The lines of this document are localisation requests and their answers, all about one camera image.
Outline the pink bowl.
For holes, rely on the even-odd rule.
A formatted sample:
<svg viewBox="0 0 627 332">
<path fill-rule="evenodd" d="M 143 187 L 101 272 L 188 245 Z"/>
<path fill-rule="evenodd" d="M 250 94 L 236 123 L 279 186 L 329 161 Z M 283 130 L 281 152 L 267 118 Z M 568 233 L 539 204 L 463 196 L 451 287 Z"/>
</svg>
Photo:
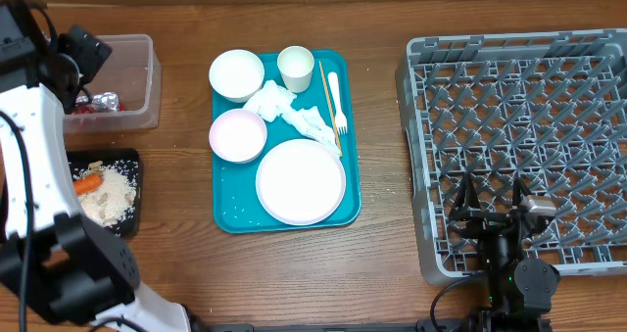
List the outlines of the pink bowl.
<svg viewBox="0 0 627 332">
<path fill-rule="evenodd" d="M 233 109 L 219 115 L 212 123 L 209 143 L 222 160 L 245 164 L 257 158 L 265 147 L 267 128 L 257 114 Z"/>
</svg>

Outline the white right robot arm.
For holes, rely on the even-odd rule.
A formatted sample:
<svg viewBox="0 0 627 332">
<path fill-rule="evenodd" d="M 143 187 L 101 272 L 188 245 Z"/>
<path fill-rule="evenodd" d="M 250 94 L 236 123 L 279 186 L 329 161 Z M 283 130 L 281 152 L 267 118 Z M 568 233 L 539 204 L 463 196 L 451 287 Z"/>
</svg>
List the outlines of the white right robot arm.
<svg viewBox="0 0 627 332">
<path fill-rule="evenodd" d="M 470 175 L 462 178 L 449 219 L 465 224 L 458 231 L 462 238 L 477 241 L 484 268 L 472 277 L 486 279 L 491 305 L 474 309 L 460 324 L 461 331 L 551 329 L 543 316 L 551 311 L 560 273 L 541 259 L 528 258 L 522 242 L 548 229 L 555 214 L 554 202 L 532 194 L 520 178 L 513 181 L 507 213 L 485 210 Z"/>
</svg>

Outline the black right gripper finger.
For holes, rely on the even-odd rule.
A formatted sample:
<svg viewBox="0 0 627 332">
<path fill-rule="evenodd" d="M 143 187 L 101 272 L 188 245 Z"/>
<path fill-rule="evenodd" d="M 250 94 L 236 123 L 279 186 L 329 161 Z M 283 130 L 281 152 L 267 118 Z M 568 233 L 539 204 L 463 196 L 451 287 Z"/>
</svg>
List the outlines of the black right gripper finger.
<svg viewBox="0 0 627 332">
<path fill-rule="evenodd" d="M 461 180 L 458 194 L 450 211 L 450 219 L 472 219 L 477 217 L 481 211 L 471 173 L 467 172 Z"/>
<path fill-rule="evenodd" d="M 531 194 L 531 191 L 524 183 L 523 179 L 519 176 L 516 176 L 513 179 L 513 187 L 512 187 L 512 205 L 514 207 L 519 207 L 522 203 L 522 200 Z"/>
</svg>

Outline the pink plate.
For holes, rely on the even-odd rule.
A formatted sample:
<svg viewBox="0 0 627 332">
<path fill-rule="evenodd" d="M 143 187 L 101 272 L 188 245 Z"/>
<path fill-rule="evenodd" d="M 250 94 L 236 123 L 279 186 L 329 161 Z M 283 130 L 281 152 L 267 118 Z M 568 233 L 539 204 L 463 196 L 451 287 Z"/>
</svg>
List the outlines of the pink plate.
<svg viewBox="0 0 627 332">
<path fill-rule="evenodd" d="M 294 226 L 319 223 L 338 209 L 347 187 L 340 159 L 310 139 L 282 142 L 262 158 L 256 194 L 276 220 Z"/>
</svg>

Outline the foil wrapper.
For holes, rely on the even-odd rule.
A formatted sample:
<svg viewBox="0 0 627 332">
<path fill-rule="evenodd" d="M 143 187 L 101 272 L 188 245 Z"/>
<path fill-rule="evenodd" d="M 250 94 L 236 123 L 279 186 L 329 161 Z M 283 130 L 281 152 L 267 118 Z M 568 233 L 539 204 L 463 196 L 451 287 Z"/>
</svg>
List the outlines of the foil wrapper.
<svg viewBox="0 0 627 332">
<path fill-rule="evenodd" d="M 124 105 L 115 92 L 95 95 L 80 95 L 76 98 L 73 115 L 118 113 L 124 111 Z"/>
</svg>

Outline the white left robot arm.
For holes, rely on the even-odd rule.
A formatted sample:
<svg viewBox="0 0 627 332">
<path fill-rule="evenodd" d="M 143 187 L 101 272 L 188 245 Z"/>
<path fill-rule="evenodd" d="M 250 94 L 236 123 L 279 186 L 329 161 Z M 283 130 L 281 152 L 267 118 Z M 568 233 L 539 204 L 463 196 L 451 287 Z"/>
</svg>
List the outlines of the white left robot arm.
<svg viewBox="0 0 627 332">
<path fill-rule="evenodd" d="M 188 307 L 145 285 L 126 243 L 87 217 L 74 190 L 65 114 L 109 58 L 80 27 L 58 34 L 38 4 L 1 3 L 1 152 L 6 241 L 1 281 L 20 315 L 118 331 L 201 331 Z"/>
</svg>

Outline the white napkin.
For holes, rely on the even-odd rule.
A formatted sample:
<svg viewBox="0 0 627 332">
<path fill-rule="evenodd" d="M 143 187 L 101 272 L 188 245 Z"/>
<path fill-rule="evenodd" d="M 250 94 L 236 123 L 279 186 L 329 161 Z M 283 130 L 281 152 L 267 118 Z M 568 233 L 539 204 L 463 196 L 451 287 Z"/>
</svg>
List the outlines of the white napkin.
<svg viewBox="0 0 627 332">
<path fill-rule="evenodd" d="M 317 141 L 341 158 L 342 151 L 337 146 L 333 128 L 323 120 L 317 107 L 295 110 L 291 104 L 296 98 L 297 95 L 287 88 L 279 86 L 274 80 L 268 80 L 244 104 L 243 109 L 267 122 L 274 122 L 281 117 L 301 135 Z"/>
</svg>

